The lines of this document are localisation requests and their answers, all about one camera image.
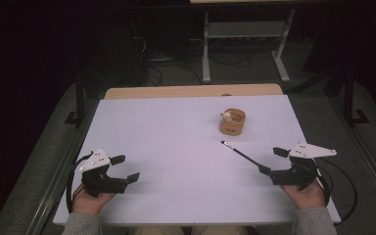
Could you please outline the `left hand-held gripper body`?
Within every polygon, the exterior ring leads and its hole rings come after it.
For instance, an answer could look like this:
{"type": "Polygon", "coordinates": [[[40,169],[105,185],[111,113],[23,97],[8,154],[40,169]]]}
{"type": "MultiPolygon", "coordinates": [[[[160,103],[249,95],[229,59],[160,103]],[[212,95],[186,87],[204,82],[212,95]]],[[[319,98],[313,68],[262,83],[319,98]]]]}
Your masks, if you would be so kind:
{"type": "Polygon", "coordinates": [[[101,193],[124,193],[127,187],[127,180],[110,177],[107,174],[110,166],[110,157],[103,149],[99,148],[80,167],[81,182],[87,194],[98,197],[101,193]]]}

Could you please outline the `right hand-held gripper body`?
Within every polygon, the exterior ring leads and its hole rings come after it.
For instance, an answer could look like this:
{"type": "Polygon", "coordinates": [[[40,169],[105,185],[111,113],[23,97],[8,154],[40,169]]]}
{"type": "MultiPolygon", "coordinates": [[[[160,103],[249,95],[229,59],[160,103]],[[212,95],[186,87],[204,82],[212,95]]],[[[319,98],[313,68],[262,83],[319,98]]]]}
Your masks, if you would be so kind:
{"type": "Polygon", "coordinates": [[[291,167],[273,170],[269,176],[274,185],[299,185],[302,189],[305,189],[318,176],[317,164],[314,159],[336,155],[336,150],[308,143],[298,143],[289,150],[287,159],[290,160],[291,167]]]}

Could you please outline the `black pen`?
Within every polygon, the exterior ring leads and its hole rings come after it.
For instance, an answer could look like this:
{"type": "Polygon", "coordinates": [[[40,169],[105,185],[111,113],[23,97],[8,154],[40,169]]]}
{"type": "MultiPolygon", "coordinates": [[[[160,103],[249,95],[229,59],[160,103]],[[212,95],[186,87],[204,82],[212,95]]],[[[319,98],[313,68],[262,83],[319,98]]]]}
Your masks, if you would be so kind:
{"type": "Polygon", "coordinates": [[[254,165],[257,165],[257,166],[260,166],[260,164],[258,162],[256,162],[255,160],[253,160],[252,158],[248,157],[246,154],[242,153],[241,151],[239,151],[238,149],[234,148],[232,145],[230,145],[228,142],[222,140],[220,141],[220,143],[226,147],[228,147],[229,149],[231,149],[232,151],[234,151],[235,153],[237,153],[238,155],[240,155],[241,157],[245,158],[246,160],[248,160],[249,162],[251,162],[252,164],[254,165]]]}

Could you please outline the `person's right hand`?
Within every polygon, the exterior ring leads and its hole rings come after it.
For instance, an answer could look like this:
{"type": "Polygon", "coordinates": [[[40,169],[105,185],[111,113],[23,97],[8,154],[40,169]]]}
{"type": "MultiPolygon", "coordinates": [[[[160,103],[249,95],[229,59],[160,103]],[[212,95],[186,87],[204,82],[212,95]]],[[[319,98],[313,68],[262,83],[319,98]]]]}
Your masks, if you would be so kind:
{"type": "Polygon", "coordinates": [[[305,189],[290,185],[281,185],[281,189],[300,210],[326,207],[324,191],[317,180],[308,184],[305,189]]]}

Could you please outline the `person's left hand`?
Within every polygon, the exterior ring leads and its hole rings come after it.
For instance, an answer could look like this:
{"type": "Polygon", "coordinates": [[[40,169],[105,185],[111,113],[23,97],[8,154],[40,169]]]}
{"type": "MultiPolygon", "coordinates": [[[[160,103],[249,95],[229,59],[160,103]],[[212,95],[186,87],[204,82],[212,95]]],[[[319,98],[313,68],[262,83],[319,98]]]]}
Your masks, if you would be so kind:
{"type": "Polygon", "coordinates": [[[93,197],[85,192],[83,188],[77,188],[73,193],[72,211],[98,215],[103,207],[115,196],[115,194],[100,194],[93,197]]]}

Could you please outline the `white board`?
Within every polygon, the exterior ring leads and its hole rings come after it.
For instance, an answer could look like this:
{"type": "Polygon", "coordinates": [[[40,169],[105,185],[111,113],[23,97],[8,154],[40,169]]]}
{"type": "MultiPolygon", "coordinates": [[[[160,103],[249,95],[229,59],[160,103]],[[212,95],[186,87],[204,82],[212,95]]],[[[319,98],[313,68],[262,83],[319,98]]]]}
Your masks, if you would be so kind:
{"type": "Polygon", "coordinates": [[[273,148],[306,143],[285,95],[103,100],[83,142],[84,155],[102,148],[124,154],[111,177],[140,173],[102,212],[117,226],[287,223],[294,206],[259,167],[288,169],[273,148]],[[220,132],[220,114],[246,114],[239,136],[220,132]]]}

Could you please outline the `black metal stand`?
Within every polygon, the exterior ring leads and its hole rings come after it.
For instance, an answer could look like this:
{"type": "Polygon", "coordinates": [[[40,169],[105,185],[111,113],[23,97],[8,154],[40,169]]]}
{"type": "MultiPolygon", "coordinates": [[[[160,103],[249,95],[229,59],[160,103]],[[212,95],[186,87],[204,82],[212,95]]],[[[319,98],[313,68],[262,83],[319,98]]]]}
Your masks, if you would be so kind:
{"type": "Polygon", "coordinates": [[[80,127],[84,120],[84,87],[81,74],[78,73],[75,80],[75,111],[70,112],[65,120],[65,124],[74,124],[80,127]]]}
{"type": "Polygon", "coordinates": [[[369,123],[363,110],[353,108],[354,77],[352,70],[345,68],[344,73],[344,119],[349,126],[354,127],[359,123],[369,123]]]}

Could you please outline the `wooden table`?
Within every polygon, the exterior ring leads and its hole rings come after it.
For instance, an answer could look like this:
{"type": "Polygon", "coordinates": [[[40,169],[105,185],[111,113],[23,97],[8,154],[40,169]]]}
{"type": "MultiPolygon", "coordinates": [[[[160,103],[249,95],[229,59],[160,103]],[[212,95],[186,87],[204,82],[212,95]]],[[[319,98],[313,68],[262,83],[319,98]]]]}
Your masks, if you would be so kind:
{"type": "Polygon", "coordinates": [[[223,84],[111,88],[106,99],[282,95],[278,84],[223,84]]]}

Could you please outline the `white metal desk frame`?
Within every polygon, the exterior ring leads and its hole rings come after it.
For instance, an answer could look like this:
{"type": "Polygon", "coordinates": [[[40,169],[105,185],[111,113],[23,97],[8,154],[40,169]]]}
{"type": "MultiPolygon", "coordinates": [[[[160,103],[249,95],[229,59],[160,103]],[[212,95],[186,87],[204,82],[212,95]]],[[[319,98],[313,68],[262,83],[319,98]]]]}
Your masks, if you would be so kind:
{"type": "MultiPolygon", "coordinates": [[[[190,0],[191,4],[235,4],[276,2],[277,0],[190,0]]],[[[277,38],[278,46],[271,51],[271,57],[282,82],[289,82],[290,77],[282,62],[282,53],[288,39],[292,22],[296,13],[294,8],[287,11],[284,20],[259,20],[259,21],[213,21],[210,10],[204,12],[203,26],[203,55],[202,55],[202,79],[203,83],[211,83],[211,68],[209,49],[210,39],[225,38],[277,38]]]]}

